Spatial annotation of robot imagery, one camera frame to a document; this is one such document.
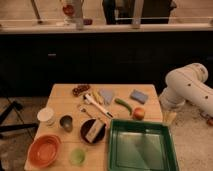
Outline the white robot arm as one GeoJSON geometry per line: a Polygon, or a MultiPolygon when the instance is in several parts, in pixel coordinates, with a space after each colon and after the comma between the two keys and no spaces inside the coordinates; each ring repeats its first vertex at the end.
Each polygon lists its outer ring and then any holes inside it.
{"type": "Polygon", "coordinates": [[[213,117],[213,88],[205,85],[207,79],[208,70],[200,63],[170,71],[165,77],[167,87],[159,97],[162,107],[179,108],[188,100],[213,117]]]}

